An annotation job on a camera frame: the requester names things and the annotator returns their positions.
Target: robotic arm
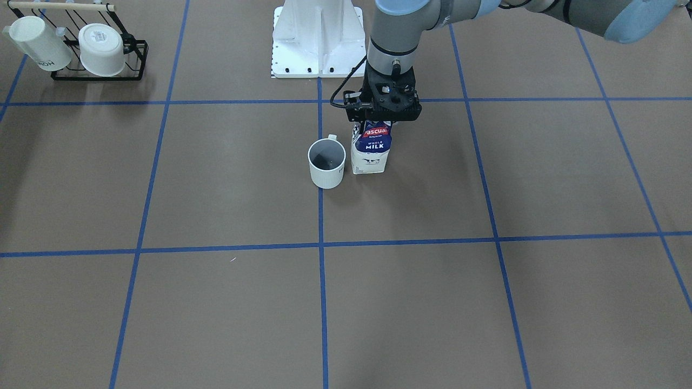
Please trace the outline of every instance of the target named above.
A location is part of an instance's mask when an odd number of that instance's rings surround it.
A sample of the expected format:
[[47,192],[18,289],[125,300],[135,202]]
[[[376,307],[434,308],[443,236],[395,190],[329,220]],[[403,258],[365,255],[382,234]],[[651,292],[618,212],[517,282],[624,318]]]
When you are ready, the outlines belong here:
[[342,108],[352,122],[418,119],[422,107],[416,92],[413,62],[425,30],[476,19],[498,6],[522,7],[608,40],[631,43],[653,31],[679,0],[376,0],[375,3],[363,88],[343,93]]

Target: black wire rack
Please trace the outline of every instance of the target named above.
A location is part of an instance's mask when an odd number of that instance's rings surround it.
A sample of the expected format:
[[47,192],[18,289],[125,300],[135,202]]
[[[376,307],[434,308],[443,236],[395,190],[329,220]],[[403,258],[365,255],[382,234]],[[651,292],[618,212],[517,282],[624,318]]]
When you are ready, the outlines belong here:
[[[139,81],[142,80],[144,76],[144,69],[147,65],[147,55],[149,53],[149,44],[147,41],[142,39],[136,39],[132,34],[127,32],[127,29],[122,24],[122,21],[115,13],[115,11],[110,10],[110,3],[105,4],[106,11],[96,11],[91,12],[94,16],[96,13],[100,15],[99,21],[103,21],[108,26],[115,24],[115,26],[120,30],[120,36],[122,37],[123,43],[123,54],[125,55],[125,66],[127,67],[119,75],[112,77],[101,77],[88,72],[82,65],[82,60],[80,59],[80,43],[77,35],[72,31],[70,27],[65,28],[65,35],[63,36],[64,43],[72,50],[74,54],[72,61],[63,69],[51,72],[51,78],[56,81]],[[10,5],[10,0],[7,0],[7,7],[17,16],[17,18],[24,17],[24,13],[17,9],[12,8]],[[50,23],[54,28],[59,27],[53,23],[53,21],[46,15],[47,10],[40,10],[36,13],[34,9],[31,13],[34,16],[42,17],[48,23]],[[82,15],[77,10],[63,10],[73,26],[77,28],[77,32],[86,26],[87,21],[82,17]]]

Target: white mounting plate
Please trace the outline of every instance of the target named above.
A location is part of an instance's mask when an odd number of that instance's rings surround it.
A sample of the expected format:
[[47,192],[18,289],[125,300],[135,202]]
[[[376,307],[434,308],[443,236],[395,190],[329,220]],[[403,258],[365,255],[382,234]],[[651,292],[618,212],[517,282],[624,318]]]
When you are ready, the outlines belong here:
[[[277,7],[274,10],[274,27],[283,8]],[[354,9],[362,28],[363,10],[359,7]],[[344,31],[343,34],[348,36],[349,31]],[[325,54],[324,65],[321,69],[317,54],[308,53],[295,43],[275,39],[272,45],[271,76],[272,78],[344,78],[363,57],[365,57],[365,39],[357,42],[342,42],[330,53]],[[364,74],[365,65],[362,65],[353,77],[363,77]]]

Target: milk carton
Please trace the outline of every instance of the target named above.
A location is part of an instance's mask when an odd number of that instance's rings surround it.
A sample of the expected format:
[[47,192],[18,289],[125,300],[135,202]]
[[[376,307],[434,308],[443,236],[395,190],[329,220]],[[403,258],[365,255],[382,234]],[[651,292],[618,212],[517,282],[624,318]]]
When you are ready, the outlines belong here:
[[392,146],[392,122],[365,121],[353,126],[351,167],[353,174],[382,173]]

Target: cup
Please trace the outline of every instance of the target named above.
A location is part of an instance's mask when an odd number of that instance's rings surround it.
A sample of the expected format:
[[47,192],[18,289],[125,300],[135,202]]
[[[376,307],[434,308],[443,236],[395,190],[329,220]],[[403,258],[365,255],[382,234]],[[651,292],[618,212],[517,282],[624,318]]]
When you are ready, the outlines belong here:
[[3,35],[46,71],[58,71],[72,60],[70,48],[40,17],[21,17],[3,28]]
[[87,24],[79,34],[80,60],[89,72],[101,77],[113,77],[125,68],[122,37],[111,26]]
[[319,188],[335,188],[344,177],[346,149],[336,140],[336,135],[320,139],[307,151],[310,177]]

